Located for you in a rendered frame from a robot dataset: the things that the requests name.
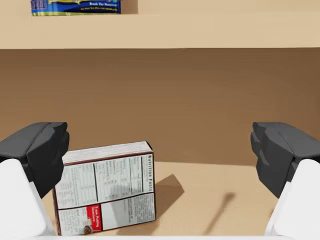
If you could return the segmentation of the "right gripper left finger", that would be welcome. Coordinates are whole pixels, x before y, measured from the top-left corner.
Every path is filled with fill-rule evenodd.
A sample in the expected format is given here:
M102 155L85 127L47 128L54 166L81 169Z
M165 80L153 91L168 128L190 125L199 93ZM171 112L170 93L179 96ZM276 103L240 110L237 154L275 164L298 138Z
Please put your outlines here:
M43 197L61 180L66 122L37 122L0 142L0 238L54 236Z

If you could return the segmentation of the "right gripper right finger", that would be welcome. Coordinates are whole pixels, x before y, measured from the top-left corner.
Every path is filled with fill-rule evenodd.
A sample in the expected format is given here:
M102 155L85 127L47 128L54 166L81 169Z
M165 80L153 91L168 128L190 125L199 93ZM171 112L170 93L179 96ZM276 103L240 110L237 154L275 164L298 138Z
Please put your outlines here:
M260 182L278 201L264 235L320 237L320 141L283 122L254 122Z

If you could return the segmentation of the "blue flat can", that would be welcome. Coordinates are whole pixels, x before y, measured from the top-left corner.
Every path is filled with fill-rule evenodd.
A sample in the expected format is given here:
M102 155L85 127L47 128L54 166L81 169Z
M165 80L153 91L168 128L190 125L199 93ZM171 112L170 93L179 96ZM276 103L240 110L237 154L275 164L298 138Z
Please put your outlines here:
M33 16L121 14L121 0L30 0Z

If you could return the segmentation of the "red and white carton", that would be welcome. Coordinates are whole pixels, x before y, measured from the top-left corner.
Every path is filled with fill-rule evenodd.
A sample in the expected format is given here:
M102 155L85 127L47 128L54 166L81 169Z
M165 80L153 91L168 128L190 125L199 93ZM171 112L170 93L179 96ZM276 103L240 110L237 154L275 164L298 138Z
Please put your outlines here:
M62 161L52 190L59 236L155 221L155 161L147 141L71 150Z

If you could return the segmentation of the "pale wooden shelf unit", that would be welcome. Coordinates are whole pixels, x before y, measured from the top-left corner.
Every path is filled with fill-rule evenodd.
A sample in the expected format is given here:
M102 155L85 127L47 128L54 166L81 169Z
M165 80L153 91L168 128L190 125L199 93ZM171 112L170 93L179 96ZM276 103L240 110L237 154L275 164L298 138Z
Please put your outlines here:
M122 0L33 17L0 0L0 140L67 122L70 150L147 141L157 217L129 235L262 235L253 122L320 140L320 0Z

